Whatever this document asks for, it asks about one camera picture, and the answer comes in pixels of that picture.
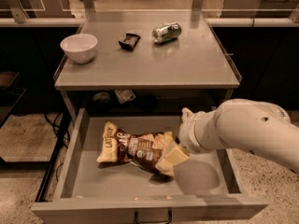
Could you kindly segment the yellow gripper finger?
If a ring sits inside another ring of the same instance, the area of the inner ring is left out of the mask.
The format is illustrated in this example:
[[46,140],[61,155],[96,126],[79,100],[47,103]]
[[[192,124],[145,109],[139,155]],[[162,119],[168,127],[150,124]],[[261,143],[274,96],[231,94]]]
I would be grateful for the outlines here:
[[192,115],[193,115],[193,112],[189,108],[184,107],[182,109],[182,121],[183,122],[187,121],[188,118],[190,118]]
[[174,167],[185,162],[189,157],[190,153],[186,148],[172,142],[155,164],[155,168],[161,174],[173,174]]

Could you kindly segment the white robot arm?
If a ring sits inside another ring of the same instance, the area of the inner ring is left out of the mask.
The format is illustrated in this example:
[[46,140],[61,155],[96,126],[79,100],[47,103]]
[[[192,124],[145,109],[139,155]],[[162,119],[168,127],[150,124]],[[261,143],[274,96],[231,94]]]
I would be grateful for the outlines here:
[[237,148],[273,161],[299,175],[299,128],[278,105],[231,99],[210,112],[182,109],[178,144],[171,144],[156,164],[163,173],[190,154]]

